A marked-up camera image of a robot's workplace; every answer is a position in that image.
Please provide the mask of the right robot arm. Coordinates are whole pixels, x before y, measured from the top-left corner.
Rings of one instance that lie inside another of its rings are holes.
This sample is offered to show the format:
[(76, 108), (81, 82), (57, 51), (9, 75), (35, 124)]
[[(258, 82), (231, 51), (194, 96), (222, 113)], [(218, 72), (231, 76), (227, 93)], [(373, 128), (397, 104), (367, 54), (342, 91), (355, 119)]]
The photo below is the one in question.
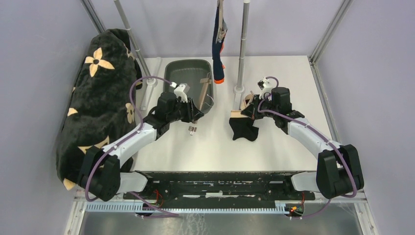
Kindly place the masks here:
[(301, 143), (316, 159), (317, 169), (290, 176), (283, 185), (283, 194), (296, 199), (302, 191), (319, 192), (327, 199), (354, 197), (364, 187), (359, 154), (352, 144), (341, 144), (317, 130), (305, 116), (292, 108), (288, 88), (276, 87), (261, 98), (250, 94), (242, 101), (241, 115), (248, 118), (253, 141), (258, 129), (254, 121), (271, 118), (276, 127)]

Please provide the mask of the black underwear white waistband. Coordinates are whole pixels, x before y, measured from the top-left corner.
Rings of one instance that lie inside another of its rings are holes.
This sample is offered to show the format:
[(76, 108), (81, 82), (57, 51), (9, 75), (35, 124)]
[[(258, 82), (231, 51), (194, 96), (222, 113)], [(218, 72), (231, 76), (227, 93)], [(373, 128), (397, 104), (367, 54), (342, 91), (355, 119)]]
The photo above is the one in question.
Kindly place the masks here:
[(255, 141), (258, 137), (259, 128), (254, 126), (254, 120), (241, 113), (252, 103), (253, 98), (254, 94), (250, 92), (241, 102), (240, 110), (231, 110), (229, 125), (233, 131), (233, 141), (239, 138)]

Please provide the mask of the navy orange underwear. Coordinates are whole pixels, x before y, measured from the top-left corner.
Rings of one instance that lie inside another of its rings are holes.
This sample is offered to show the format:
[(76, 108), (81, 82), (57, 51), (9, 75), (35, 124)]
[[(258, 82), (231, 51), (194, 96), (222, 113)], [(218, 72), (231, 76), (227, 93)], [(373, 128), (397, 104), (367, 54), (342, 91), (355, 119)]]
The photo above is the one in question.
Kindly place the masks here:
[(214, 31), (213, 31), (213, 37), (212, 37), (212, 47), (211, 47), (211, 54), (212, 54), (212, 61), (213, 61), (212, 71), (213, 71), (213, 82), (215, 84), (222, 84), (225, 81), (225, 73), (224, 73), (225, 66), (223, 65), (221, 61), (221, 52), (224, 48), (225, 38), (223, 42), (221, 43), (215, 42), (216, 32), (217, 32), (217, 22), (218, 22), (217, 16), (218, 16), (218, 13), (216, 10), (215, 21), (214, 21)]

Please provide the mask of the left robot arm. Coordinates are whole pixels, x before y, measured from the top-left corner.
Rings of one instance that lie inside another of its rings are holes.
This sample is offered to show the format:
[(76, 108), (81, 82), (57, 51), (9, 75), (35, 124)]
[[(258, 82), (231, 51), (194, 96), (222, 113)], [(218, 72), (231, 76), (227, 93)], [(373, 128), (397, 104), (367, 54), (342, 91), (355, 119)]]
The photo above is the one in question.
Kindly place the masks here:
[(176, 121), (192, 123), (204, 116), (192, 100), (185, 102), (171, 92), (164, 92), (157, 104), (144, 118), (143, 124), (120, 139), (103, 147), (87, 149), (77, 184), (86, 193), (103, 201), (109, 201), (119, 193), (135, 192), (140, 198), (148, 199), (154, 186), (139, 172), (122, 171), (122, 166), (142, 148), (165, 134), (170, 124)]

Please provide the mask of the wooden clip hanger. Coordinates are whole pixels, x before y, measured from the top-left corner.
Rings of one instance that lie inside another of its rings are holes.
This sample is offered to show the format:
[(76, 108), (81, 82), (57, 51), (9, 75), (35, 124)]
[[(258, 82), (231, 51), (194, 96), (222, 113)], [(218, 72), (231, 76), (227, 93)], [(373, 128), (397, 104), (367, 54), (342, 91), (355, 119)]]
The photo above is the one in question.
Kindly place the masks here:
[(217, 1), (217, 13), (218, 13), (217, 21), (218, 22), (217, 22), (217, 32), (216, 32), (216, 38), (215, 38), (216, 43), (223, 42), (226, 36), (227, 30), (228, 30), (228, 27), (226, 25), (226, 22), (224, 21), (224, 16), (223, 16), (224, 14), (223, 4), (224, 4), (223, 0)]
[[(198, 102), (198, 109), (201, 111), (203, 108), (203, 104), (205, 102), (205, 98), (207, 95), (208, 87), (212, 83), (211, 73), (207, 73), (207, 77), (200, 80), (200, 83), (203, 84), (201, 93), (199, 95), (199, 102)], [(193, 136), (197, 131), (197, 123), (198, 121), (192, 122), (189, 126), (190, 135)]]

